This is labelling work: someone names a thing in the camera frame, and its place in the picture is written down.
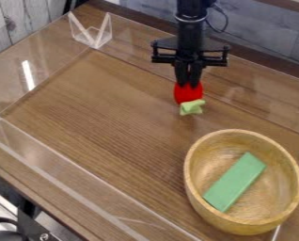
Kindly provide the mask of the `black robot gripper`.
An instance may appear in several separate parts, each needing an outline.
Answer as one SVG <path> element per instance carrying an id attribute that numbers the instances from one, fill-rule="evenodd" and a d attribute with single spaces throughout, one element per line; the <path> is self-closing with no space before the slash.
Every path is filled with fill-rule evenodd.
<path id="1" fill-rule="evenodd" d="M 205 18 L 199 20 L 177 19 L 177 34 L 173 37 L 150 42 L 152 62 L 169 63 L 174 67 L 177 84 L 182 87 L 188 81 L 195 88 L 199 85 L 205 66 L 224 67 L 229 47 L 216 41 L 204 40 Z"/>

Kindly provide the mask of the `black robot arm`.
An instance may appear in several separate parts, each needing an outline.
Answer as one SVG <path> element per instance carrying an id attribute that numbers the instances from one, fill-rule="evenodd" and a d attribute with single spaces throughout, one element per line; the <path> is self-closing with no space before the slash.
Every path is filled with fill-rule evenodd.
<path id="1" fill-rule="evenodd" d="M 216 41 L 204 44 L 203 24 L 209 24 L 207 16 L 211 8 L 224 13 L 216 6 L 216 0 L 177 0 L 177 35 L 150 42 L 152 62 L 173 66 L 181 87 L 188 84 L 195 88 L 200 84 L 205 67 L 227 66 L 229 46 Z"/>

